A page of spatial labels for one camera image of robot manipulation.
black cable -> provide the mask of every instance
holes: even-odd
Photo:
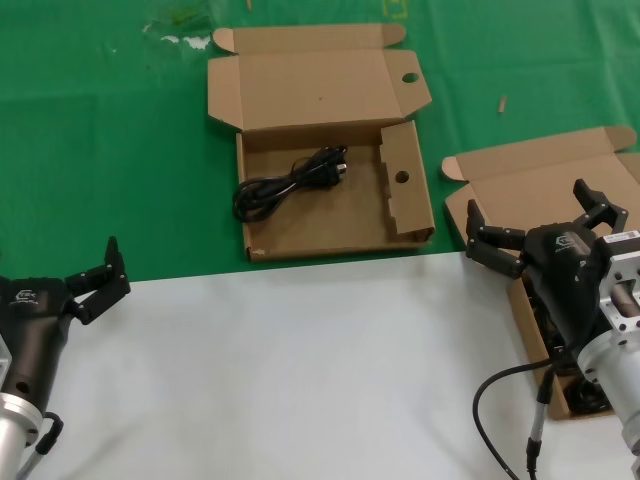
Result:
[[[36,452],[43,456],[51,451],[64,427],[64,422],[55,413],[47,412],[44,414],[44,418],[50,419],[53,423],[49,431],[42,436],[36,445]]]
[[[251,178],[238,185],[233,194],[233,215],[243,223],[269,217],[287,196],[301,188],[330,188],[337,185],[347,169],[347,147],[325,147],[302,166],[295,163],[287,175]]]
[[[487,380],[485,380],[485,382],[482,385],[480,385],[480,388],[478,388],[478,391],[473,397],[472,411],[473,411],[473,421],[476,424],[476,428],[478,429],[478,432],[480,433],[482,440],[484,440],[484,443],[489,449],[489,451],[491,452],[491,454],[500,464],[502,469],[507,473],[507,475],[509,475],[509,477],[511,477],[513,480],[520,480],[520,479],[515,473],[513,473],[513,470],[511,470],[509,465],[507,465],[507,462],[505,462],[504,459],[500,456],[496,448],[491,443],[491,440],[489,440],[489,437],[487,436],[486,432],[484,431],[484,428],[482,427],[482,423],[480,422],[480,415],[478,413],[478,407],[480,405],[480,397],[482,397],[482,394],[484,393],[484,391],[487,388],[489,388],[491,384],[497,382],[501,378],[508,377],[509,375],[515,375],[516,373],[530,372],[533,370],[537,370],[538,368],[548,367],[549,365],[551,365],[551,358],[547,358],[546,360],[541,360],[539,362],[528,363],[526,365],[520,365],[518,367],[508,368],[506,370],[498,372],[495,375],[492,375],[491,377],[489,377]]]
[[[584,341],[586,341],[589,338],[589,334],[591,333],[591,331],[593,330],[593,328],[594,328],[594,326],[596,324],[596,318],[597,318],[597,316],[596,316],[596,314],[594,314],[591,317],[590,321],[589,321],[589,325],[584,329],[583,334],[580,335],[579,337],[576,337],[573,342],[570,342],[569,345],[567,345],[566,348],[564,350],[562,350],[562,353],[561,353],[560,357],[564,357],[565,355],[570,355],[571,351],[573,351],[573,349],[576,348],[576,346],[580,345],[581,343],[583,343]],[[512,480],[520,480],[520,479],[513,472],[513,470],[511,470],[511,468],[509,467],[509,465],[507,465],[507,463],[504,461],[504,459],[500,456],[500,454],[498,453],[496,448],[491,443],[491,440],[489,440],[489,437],[487,436],[486,432],[484,431],[484,428],[482,427],[482,423],[480,422],[480,415],[478,414],[478,407],[480,405],[480,397],[482,397],[482,394],[484,393],[484,391],[489,386],[491,386],[492,383],[500,380],[501,378],[508,377],[509,375],[514,375],[516,373],[530,372],[530,371],[533,371],[533,370],[537,370],[538,368],[548,367],[548,366],[552,365],[555,360],[557,360],[557,359],[552,359],[551,357],[549,357],[546,360],[540,360],[539,362],[528,363],[526,365],[520,365],[519,367],[512,367],[512,368],[508,368],[506,370],[503,370],[502,372],[498,372],[495,375],[489,377],[487,380],[485,380],[485,382],[482,385],[480,385],[480,387],[478,388],[478,391],[476,392],[475,396],[473,397],[473,407],[472,407],[473,421],[476,424],[476,428],[478,429],[478,433],[480,433],[480,436],[482,437],[482,440],[484,440],[485,445],[487,446],[487,448],[489,449],[491,454],[494,456],[496,461],[500,464],[500,466],[507,473],[507,475],[509,475],[509,477],[512,478]],[[553,380],[553,376],[552,376],[552,372],[548,372],[548,373],[551,376],[551,379],[550,379],[551,381],[549,382],[549,388],[551,389],[551,383],[552,383],[552,380]]]

cardboard box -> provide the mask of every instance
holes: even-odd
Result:
[[[405,121],[431,96],[416,54],[384,49],[404,37],[399,24],[213,33],[236,55],[209,61],[208,112],[241,130],[241,182],[284,175],[325,146],[349,147],[336,187],[296,192],[243,226],[251,260],[417,248],[433,234],[418,136]]]
[[[632,146],[636,134],[627,127],[601,127],[501,145],[448,157],[442,171],[467,182],[445,203],[466,242],[467,204],[475,199],[488,225],[529,230],[572,221],[584,213],[573,195],[578,178],[627,208],[626,230],[640,229],[640,154],[617,153]],[[611,232],[607,225],[595,230]],[[509,288],[509,301],[529,360],[548,357],[523,280]],[[542,371],[536,380],[542,380]],[[567,379],[556,379],[549,407],[553,419],[573,417],[563,394]]]

black power cord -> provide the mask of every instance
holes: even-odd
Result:
[[[269,217],[287,196],[301,188],[331,188],[347,170],[347,147],[325,147],[302,166],[281,177],[251,178],[238,185],[233,194],[233,215],[243,223]]]
[[[40,455],[46,455],[51,451],[53,446],[58,441],[58,437],[62,433],[62,428],[64,427],[64,422],[57,414],[53,412],[45,413],[44,418],[50,419],[53,423],[51,424],[51,428],[49,429],[49,431],[45,433],[40,441],[36,444],[36,452],[38,452]]]
[[[548,367],[549,365],[551,365],[551,358],[547,358],[546,360],[541,360],[539,362],[528,363],[526,365],[520,365],[518,367],[508,368],[506,370],[503,370],[502,372],[498,372],[495,375],[492,375],[491,377],[489,377],[487,380],[485,380],[485,382],[482,385],[480,385],[480,388],[478,388],[478,391],[473,397],[473,407],[472,407],[473,421],[476,424],[476,428],[478,429],[478,432],[480,433],[482,440],[484,440],[484,443],[487,445],[487,448],[489,449],[491,454],[498,461],[498,463],[500,464],[502,469],[506,472],[506,474],[512,478],[512,480],[520,480],[520,479],[513,472],[513,470],[511,470],[509,465],[507,465],[507,462],[504,461],[502,456],[500,456],[496,448],[493,446],[493,443],[491,443],[491,440],[489,440],[489,437],[487,436],[487,433],[484,431],[484,427],[482,426],[482,422],[480,421],[480,415],[478,413],[480,398],[482,397],[482,394],[487,388],[489,388],[493,383],[497,382],[501,378],[505,378],[510,375],[515,375],[516,373],[530,372],[533,370],[537,370],[538,368]]]
[[[40,463],[40,460],[44,458],[46,454],[48,454],[53,446],[58,441],[58,437],[62,433],[62,428],[64,427],[64,422],[60,420],[60,417],[52,412],[46,412],[44,418],[48,418],[51,420],[51,427],[49,431],[45,433],[40,441],[36,444],[36,447],[27,461],[22,465],[18,473],[16,474],[15,480],[27,480],[31,472],[34,468]]]
[[[482,385],[480,385],[480,387],[478,388],[478,391],[473,397],[473,406],[472,406],[473,421],[476,424],[478,433],[480,433],[482,440],[484,440],[485,445],[487,446],[491,454],[494,456],[496,461],[500,464],[500,466],[503,468],[505,473],[509,475],[509,477],[512,480],[520,480],[520,479],[513,472],[513,470],[511,470],[509,465],[507,465],[507,462],[504,461],[504,459],[500,456],[496,448],[493,446],[493,444],[491,443],[491,440],[489,440],[489,437],[487,436],[487,433],[484,431],[482,422],[480,421],[480,415],[478,413],[478,409],[480,406],[480,398],[482,397],[482,394],[487,388],[491,386],[491,384],[497,382],[501,378],[508,377],[510,375],[515,375],[516,373],[530,372],[533,370],[537,370],[539,368],[551,366],[551,368],[549,368],[549,370],[545,372],[544,379],[540,384],[540,388],[538,390],[538,398],[537,398],[538,404],[542,403],[540,401],[542,399],[543,401],[546,400],[546,404],[548,405],[549,402],[551,401],[551,394],[553,392],[553,389],[551,387],[553,384],[553,378],[555,377],[555,370],[553,368],[554,362],[563,358],[566,355],[570,355],[573,349],[576,348],[577,345],[580,345],[581,343],[583,343],[585,340],[589,338],[589,334],[591,333],[591,331],[593,330],[593,327],[596,324],[596,318],[597,317],[595,314],[592,315],[592,317],[589,319],[588,325],[585,327],[583,331],[583,334],[580,335],[579,337],[576,337],[573,342],[570,342],[569,345],[567,345],[566,348],[562,350],[558,358],[552,359],[551,357],[549,357],[546,360],[540,360],[539,362],[528,363],[526,365],[520,365],[518,367],[512,367],[512,368],[503,370],[502,372],[498,372],[495,375],[492,375],[491,377],[489,377],[487,380],[485,380],[485,382]],[[536,427],[538,418],[539,418],[539,412],[536,411],[536,421],[534,421],[534,429]],[[540,424],[540,435],[542,435],[542,424]],[[528,467],[529,466],[532,467],[532,468],[527,468],[527,470],[529,471],[529,477],[532,480],[535,480],[536,478],[535,461],[538,455],[540,454],[541,441],[539,440],[539,442],[540,444],[537,446],[537,448],[532,450],[530,450],[529,446],[527,445],[527,465]]]

black connector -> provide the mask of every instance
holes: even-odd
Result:
[[[47,412],[44,418],[51,419],[53,423],[51,424],[51,428],[49,429],[49,431],[42,436],[42,438],[36,445],[36,452],[38,452],[38,454],[42,456],[51,451],[53,446],[58,441],[58,437],[62,433],[62,428],[64,427],[64,422],[55,413]]]
[[[331,188],[347,171],[347,147],[325,147],[302,166],[281,177],[252,178],[238,185],[233,194],[233,216],[240,222],[260,222],[268,218],[287,196],[301,188]]]

green surface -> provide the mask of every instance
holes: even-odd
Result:
[[[426,253],[454,249],[443,202],[458,185],[438,173],[445,156],[640,125],[640,0],[253,5],[248,12],[245,0],[0,3],[1,275],[81,270],[100,261],[110,234],[134,280],[264,267],[245,259],[230,215],[233,131],[206,115],[206,62],[222,53],[164,35],[405,24],[402,47],[417,51],[434,99],[416,115],[437,222]]]

